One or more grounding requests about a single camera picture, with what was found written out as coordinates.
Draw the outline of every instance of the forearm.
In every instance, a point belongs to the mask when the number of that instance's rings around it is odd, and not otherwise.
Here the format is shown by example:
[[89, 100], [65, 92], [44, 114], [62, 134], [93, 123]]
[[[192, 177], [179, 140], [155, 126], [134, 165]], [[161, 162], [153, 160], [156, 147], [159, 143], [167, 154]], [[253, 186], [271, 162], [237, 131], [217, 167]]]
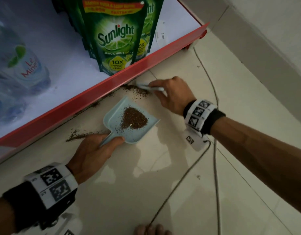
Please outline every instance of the forearm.
[[14, 211], [4, 198], [0, 198], [0, 235], [9, 235], [15, 232]]
[[215, 137], [262, 182], [301, 212], [301, 150], [257, 130], [220, 118]]

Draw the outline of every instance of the bare foot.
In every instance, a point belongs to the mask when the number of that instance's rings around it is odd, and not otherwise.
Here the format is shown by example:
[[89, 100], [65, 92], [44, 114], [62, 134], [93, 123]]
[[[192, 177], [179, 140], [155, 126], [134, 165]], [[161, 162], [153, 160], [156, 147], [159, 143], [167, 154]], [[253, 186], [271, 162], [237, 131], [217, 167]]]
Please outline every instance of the bare foot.
[[156, 229], [153, 226], [150, 226], [147, 231], [147, 227], [145, 225], [139, 225], [134, 230], [134, 235], [172, 235], [169, 230], [164, 230], [164, 226], [158, 224]]

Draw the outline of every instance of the dustpan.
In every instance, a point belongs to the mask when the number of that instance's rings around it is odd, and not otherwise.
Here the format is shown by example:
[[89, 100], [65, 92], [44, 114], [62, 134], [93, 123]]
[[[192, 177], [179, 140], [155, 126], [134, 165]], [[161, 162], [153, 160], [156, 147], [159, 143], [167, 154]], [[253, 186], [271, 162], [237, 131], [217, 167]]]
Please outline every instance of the dustpan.
[[[127, 107], [133, 107], [145, 115], [148, 122], [143, 128], [132, 129], [131, 127], [128, 127], [126, 129], [121, 129], [123, 114]], [[105, 114], [103, 123], [111, 133], [101, 142], [100, 146], [110, 142], [114, 137], [118, 136], [123, 136], [126, 143], [137, 143], [158, 122], [159, 119], [149, 114], [146, 110], [139, 107], [125, 96], [107, 114]]]

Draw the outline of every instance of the yellow label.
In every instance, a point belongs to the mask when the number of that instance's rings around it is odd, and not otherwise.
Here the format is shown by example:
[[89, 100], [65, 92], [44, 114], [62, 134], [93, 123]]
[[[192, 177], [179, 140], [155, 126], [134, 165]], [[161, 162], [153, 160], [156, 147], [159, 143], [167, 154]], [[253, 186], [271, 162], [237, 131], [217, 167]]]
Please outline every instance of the yellow label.
[[119, 3], [106, 0], [83, 0], [85, 13], [106, 13], [112, 16], [122, 16], [140, 11], [144, 2]]
[[145, 52], [146, 46], [147, 42], [141, 38], [139, 41], [139, 50], [137, 51], [137, 55], [142, 55]]
[[114, 71], [120, 71], [125, 69], [125, 64], [127, 64], [127, 62], [123, 58], [116, 56], [110, 60], [109, 67]]

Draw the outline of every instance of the toe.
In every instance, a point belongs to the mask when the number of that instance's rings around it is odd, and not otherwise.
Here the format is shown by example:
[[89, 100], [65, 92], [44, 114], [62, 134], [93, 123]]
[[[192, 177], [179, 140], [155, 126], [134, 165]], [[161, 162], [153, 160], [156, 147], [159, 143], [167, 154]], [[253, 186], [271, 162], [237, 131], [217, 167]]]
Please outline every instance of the toe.
[[169, 230], [167, 230], [164, 235], [172, 235], [172, 232], [170, 232]]
[[146, 231], [146, 226], [138, 225], [134, 230], [134, 235], [144, 235]]
[[164, 226], [158, 224], [156, 227], [156, 235], [164, 235]]
[[147, 230], [147, 235], [155, 235], [155, 229], [152, 225], [149, 226]]

